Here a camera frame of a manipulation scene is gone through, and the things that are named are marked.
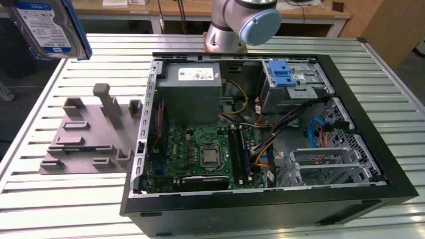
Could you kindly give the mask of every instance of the slotted aluminum table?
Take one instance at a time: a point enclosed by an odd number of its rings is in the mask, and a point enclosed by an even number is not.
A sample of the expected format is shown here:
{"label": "slotted aluminum table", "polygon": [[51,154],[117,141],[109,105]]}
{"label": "slotted aluminum table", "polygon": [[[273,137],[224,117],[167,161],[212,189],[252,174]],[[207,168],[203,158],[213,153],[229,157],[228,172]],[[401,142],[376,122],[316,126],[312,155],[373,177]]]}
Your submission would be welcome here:
{"label": "slotted aluminum table", "polygon": [[[143,99],[153,51],[203,52],[203,36],[89,34],[89,61],[61,60],[0,164],[0,238],[147,238],[119,215],[124,173],[37,174],[67,97],[99,104],[96,83],[120,103]],[[328,54],[348,81],[420,196],[345,225],[247,231],[197,238],[425,238],[425,109],[366,43],[276,37],[257,53]]]}

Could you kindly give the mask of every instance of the label sticker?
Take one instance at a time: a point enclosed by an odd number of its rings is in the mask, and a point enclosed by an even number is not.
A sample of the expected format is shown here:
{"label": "label sticker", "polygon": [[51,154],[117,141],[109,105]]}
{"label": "label sticker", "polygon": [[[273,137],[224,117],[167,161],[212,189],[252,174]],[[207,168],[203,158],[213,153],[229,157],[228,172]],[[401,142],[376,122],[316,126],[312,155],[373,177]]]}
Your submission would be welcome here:
{"label": "label sticker", "polygon": [[148,14],[149,12],[148,11],[131,11],[131,13],[135,13],[135,14]]}
{"label": "label sticker", "polygon": [[255,106],[255,112],[256,112],[257,114],[261,114],[261,106]]}
{"label": "label sticker", "polygon": [[275,182],[275,175],[271,171],[267,172],[267,177],[272,182]]}
{"label": "label sticker", "polygon": [[292,78],[294,80],[305,80],[304,75],[293,75]]}
{"label": "label sticker", "polygon": [[213,69],[212,68],[180,68],[179,80],[180,81],[212,81]]}
{"label": "label sticker", "polygon": [[71,44],[61,27],[53,22],[55,12],[51,5],[19,2],[16,10],[39,45],[49,52],[69,52]]}

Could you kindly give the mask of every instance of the hard drive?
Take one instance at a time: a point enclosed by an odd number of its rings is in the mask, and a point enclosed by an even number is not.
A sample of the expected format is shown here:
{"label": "hard drive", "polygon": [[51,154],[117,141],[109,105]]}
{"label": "hard drive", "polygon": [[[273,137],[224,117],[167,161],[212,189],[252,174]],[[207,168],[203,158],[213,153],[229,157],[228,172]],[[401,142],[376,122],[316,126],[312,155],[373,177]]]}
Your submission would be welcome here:
{"label": "hard drive", "polygon": [[37,59],[89,59],[92,49],[71,0],[0,0]]}

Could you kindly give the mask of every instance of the blue drive bay latch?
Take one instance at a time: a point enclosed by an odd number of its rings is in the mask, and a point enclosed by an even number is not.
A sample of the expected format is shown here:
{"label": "blue drive bay latch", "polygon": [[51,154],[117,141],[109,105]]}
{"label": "blue drive bay latch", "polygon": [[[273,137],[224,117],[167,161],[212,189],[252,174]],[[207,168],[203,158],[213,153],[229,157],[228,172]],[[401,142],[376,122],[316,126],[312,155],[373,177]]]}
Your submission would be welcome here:
{"label": "blue drive bay latch", "polygon": [[275,81],[275,86],[279,87],[294,87],[297,81],[292,78],[292,70],[285,61],[269,61],[269,72]]}

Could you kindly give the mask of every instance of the yellow cable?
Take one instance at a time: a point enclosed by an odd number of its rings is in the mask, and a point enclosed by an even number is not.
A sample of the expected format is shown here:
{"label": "yellow cable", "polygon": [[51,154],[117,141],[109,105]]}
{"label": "yellow cable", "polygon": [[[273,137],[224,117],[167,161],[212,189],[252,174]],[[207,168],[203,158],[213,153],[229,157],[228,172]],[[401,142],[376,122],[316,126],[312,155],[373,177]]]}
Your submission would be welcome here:
{"label": "yellow cable", "polygon": [[233,111],[233,112],[221,112],[219,113],[220,115],[235,115],[235,114],[239,114],[240,112],[243,112],[245,109],[247,109],[247,106],[248,106],[248,96],[247,96],[247,93],[244,91],[244,89],[240,87],[240,85],[232,81],[232,80],[227,80],[229,82],[232,82],[232,84],[239,88],[239,90],[241,91],[241,93],[244,94],[245,96],[245,104],[244,104],[244,107],[239,110],[239,111]]}
{"label": "yellow cable", "polygon": [[256,159],[256,161],[255,161],[255,164],[253,164],[255,166],[257,166],[257,165],[259,165],[261,155],[264,154],[264,152],[265,152],[267,148],[269,148],[269,147],[271,147],[271,145],[275,143],[275,141],[276,141],[276,138],[271,141],[271,143],[268,143],[267,147],[261,150],[261,152],[260,152],[260,154],[259,154],[259,157],[257,157],[257,159]]}

